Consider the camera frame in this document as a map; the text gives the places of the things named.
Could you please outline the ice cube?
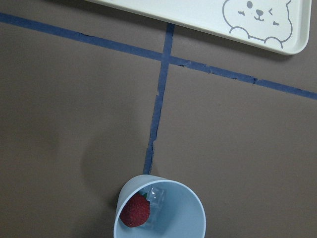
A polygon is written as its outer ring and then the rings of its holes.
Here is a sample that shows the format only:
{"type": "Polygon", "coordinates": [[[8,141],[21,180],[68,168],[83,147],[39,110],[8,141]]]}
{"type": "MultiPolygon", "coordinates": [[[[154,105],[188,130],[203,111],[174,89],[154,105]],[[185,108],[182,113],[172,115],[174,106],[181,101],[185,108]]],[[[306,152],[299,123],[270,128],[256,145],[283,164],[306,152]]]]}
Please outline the ice cube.
{"type": "Polygon", "coordinates": [[[162,207],[166,194],[165,189],[157,186],[151,186],[146,194],[146,200],[150,203],[150,207],[162,207]]]}

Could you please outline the red strawberry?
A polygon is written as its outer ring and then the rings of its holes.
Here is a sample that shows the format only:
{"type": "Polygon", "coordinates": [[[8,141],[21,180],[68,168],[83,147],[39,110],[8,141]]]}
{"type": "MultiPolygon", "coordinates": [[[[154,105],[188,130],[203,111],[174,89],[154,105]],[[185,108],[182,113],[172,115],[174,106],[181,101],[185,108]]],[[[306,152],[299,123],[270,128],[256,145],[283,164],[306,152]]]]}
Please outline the red strawberry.
{"type": "Polygon", "coordinates": [[[135,193],[124,205],[119,217],[124,225],[134,228],[147,222],[150,216],[150,202],[140,193],[135,193]]]}

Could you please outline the light blue plastic cup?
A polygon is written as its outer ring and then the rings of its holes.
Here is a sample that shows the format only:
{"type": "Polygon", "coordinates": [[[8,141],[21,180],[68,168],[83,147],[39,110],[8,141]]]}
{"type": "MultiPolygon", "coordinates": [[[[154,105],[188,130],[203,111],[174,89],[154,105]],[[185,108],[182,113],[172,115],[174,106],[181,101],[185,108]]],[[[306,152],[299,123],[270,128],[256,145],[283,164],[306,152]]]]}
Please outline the light blue plastic cup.
{"type": "Polygon", "coordinates": [[[205,233],[203,205],[186,185],[157,176],[139,175],[122,187],[114,219],[115,238],[203,238],[205,233]],[[151,186],[165,189],[162,207],[151,207],[151,215],[142,226],[127,227],[119,217],[124,205],[135,193],[146,194],[151,186]]]}

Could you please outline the white bear serving tray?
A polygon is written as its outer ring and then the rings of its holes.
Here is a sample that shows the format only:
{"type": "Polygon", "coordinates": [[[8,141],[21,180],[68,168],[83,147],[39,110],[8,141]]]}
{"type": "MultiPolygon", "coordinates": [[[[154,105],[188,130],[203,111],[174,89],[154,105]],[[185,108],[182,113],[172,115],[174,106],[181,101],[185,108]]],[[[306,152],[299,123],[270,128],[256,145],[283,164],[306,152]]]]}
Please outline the white bear serving tray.
{"type": "Polygon", "coordinates": [[[310,0],[95,0],[283,55],[307,45],[310,0]]]}

